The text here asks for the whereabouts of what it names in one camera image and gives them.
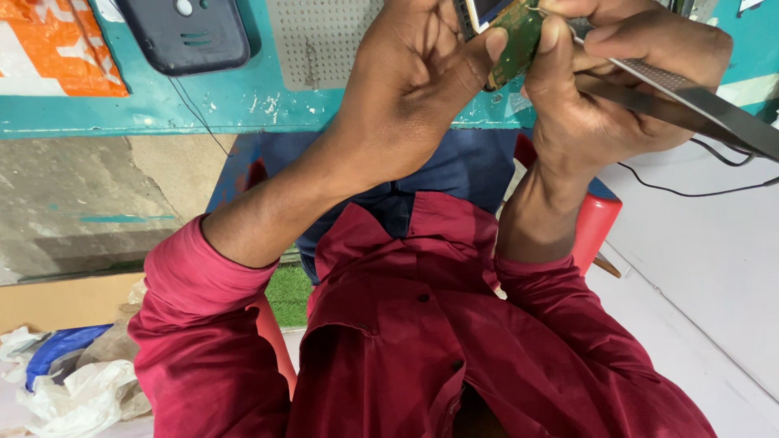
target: wire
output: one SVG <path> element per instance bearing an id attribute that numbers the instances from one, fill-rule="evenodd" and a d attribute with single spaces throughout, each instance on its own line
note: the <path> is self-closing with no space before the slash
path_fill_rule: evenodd
<path id="1" fill-rule="evenodd" d="M 684 196 L 685 198 L 703 198 L 705 196 L 724 195 L 725 193 L 741 192 L 742 190 L 757 189 L 758 187 L 769 187 L 771 185 L 779 183 L 779 177 L 776 177 L 774 179 L 771 179 L 770 181 L 764 182 L 763 184 L 748 185 L 746 187 L 739 187 L 737 189 L 723 190 L 721 192 L 700 193 L 700 194 L 696 194 L 696 195 L 689 195 L 687 193 L 677 192 L 676 190 L 669 189 L 667 187 L 660 187 L 659 185 L 647 184 L 646 182 L 644 182 L 641 179 L 641 177 L 639 177 L 639 175 L 636 173 L 636 171 L 633 168 L 631 168 L 629 165 L 623 164 L 623 163 L 617 163 L 617 164 L 619 164 L 620 166 L 622 166 L 622 167 L 628 169 L 629 171 L 631 171 L 633 173 L 633 176 L 636 177 L 636 180 L 638 180 L 638 182 L 641 183 L 641 185 L 645 185 L 646 187 L 650 187 L 652 189 L 658 189 L 658 190 L 664 190 L 666 192 L 671 192 L 671 193 L 673 193 L 675 195 Z"/>
<path id="2" fill-rule="evenodd" d="M 715 150 L 713 147 L 709 146 L 708 144 L 706 144 L 703 141 L 700 141 L 700 140 L 698 140 L 696 138 L 689 139 L 689 141 L 691 141 L 693 143 L 697 143 L 700 146 L 703 146 L 706 150 L 709 151 L 710 154 L 714 155 L 719 161 L 722 161 L 723 163 L 727 164 L 728 166 L 731 166 L 732 168 L 740 168 L 744 164 L 749 164 L 749 162 L 754 160 L 755 157 L 757 156 L 757 154 L 755 154 L 755 153 L 745 152 L 745 151 L 740 150 L 740 149 L 738 149 L 736 147 L 725 145 L 725 146 L 729 147 L 731 150 L 733 150 L 734 152 L 738 152 L 739 154 L 748 155 L 748 157 L 744 161 L 742 161 L 740 163 L 735 163 L 735 162 L 730 161 L 729 159 L 723 157 L 719 152 L 717 152 L 717 150 Z"/>
<path id="3" fill-rule="evenodd" d="M 187 101 L 184 100 L 184 96 L 182 96 L 182 92 L 178 90 L 178 88 L 173 83 L 173 80 L 170 77 L 168 77 L 167 80 L 171 82 L 171 85 L 173 86 L 173 89 L 176 90 L 176 94 L 178 94 L 178 97 L 182 100 L 182 103 L 184 104 L 184 106 L 186 106 L 187 109 L 189 110 L 189 112 L 191 112 L 192 115 L 194 115 L 195 118 L 198 119 L 198 122 L 203 124 L 203 126 L 206 128 L 206 131 L 208 131 L 208 133 L 211 134 L 211 138 L 213 139 L 213 141 L 217 142 L 217 144 L 219 145 L 219 148 L 222 149 L 222 152 L 224 152 L 224 154 L 227 155 L 228 157 L 232 157 L 232 155 L 230 155 L 227 152 L 227 150 L 224 149 L 224 146 L 222 146 L 222 143 L 219 143 L 219 140 L 217 140 L 217 138 L 215 137 L 213 132 L 211 132 L 211 128 L 209 128 L 208 124 L 206 123 L 206 117 L 203 116 L 203 113 L 200 112 L 200 110 L 197 108 L 197 105 L 195 104 L 195 102 L 192 101 L 192 98 L 187 93 L 187 90 L 184 88 L 184 85 L 182 84 L 182 82 L 180 80 L 178 80 L 178 78 L 176 78 L 176 82 L 178 82 L 178 86 L 182 88 L 182 91 L 184 91 L 184 94 L 189 99 L 189 102 L 192 103 L 192 106 L 195 107 L 195 109 L 197 109 L 198 114 L 200 114 L 200 117 L 198 117 L 198 115 L 195 114 L 195 112 L 192 110 L 192 108 L 189 107 L 189 104 L 187 104 Z"/>

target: teal table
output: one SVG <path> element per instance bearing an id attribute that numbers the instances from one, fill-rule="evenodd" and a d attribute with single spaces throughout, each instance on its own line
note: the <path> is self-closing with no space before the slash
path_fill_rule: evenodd
<path id="1" fill-rule="evenodd" d="M 222 133 L 312 131 L 327 125 L 336 114 L 343 90 L 287 91 L 281 80 L 265 2 L 241 0 L 239 6 L 256 51 L 251 61 L 242 69 L 181 79 L 206 123 L 214 132 Z M 724 83 L 776 74 L 779 44 L 775 44 L 774 29 L 779 1 L 766 0 L 757 10 L 745 11 L 739 19 L 737 11 L 738 0 L 720 0 L 712 14 L 718 26 L 735 39 L 735 52 Z M 205 133 L 206 129 L 182 103 L 168 78 L 146 63 L 127 26 L 104 21 L 99 14 L 97 19 L 130 97 L 0 96 L 0 139 Z M 262 41 L 259 50 L 258 39 Z M 500 97 L 479 93 L 454 119 L 452 127 L 532 126 L 533 108 L 514 112 L 524 105 L 518 99 L 520 84 L 520 79 L 515 79 L 497 93 Z M 744 108 L 773 120 L 772 111 L 779 106 L 778 101 L 748 104 Z"/>

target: circuit board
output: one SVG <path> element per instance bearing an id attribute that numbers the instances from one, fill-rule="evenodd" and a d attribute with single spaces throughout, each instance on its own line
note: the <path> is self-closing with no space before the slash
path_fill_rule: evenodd
<path id="1" fill-rule="evenodd" d="M 498 90 L 530 68 L 538 41 L 541 39 L 543 19 L 538 12 L 527 7 L 535 7 L 537 4 L 538 0 L 515 0 L 490 24 L 490 27 L 506 29 L 509 32 L 509 41 L 489 75 L 486 90 Z"/>

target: gray metal stencil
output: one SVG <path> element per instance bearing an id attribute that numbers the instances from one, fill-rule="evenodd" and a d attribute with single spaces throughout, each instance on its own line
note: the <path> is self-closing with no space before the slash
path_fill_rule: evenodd
<path id="1" fill-rule="evenodd" d="M 289 91 L 344 88 L 362 36 L 383 0 L 267 0 Z"/>

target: green artificial turf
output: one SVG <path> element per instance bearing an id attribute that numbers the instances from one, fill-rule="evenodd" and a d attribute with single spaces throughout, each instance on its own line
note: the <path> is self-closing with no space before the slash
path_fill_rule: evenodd
<path id="1" fill-rule="evenodd" d="M 265 290 L 280 327 L 306 325 L 305 304 L 310 294 L 311 280 L 300 265 L 278 267 Z"/>

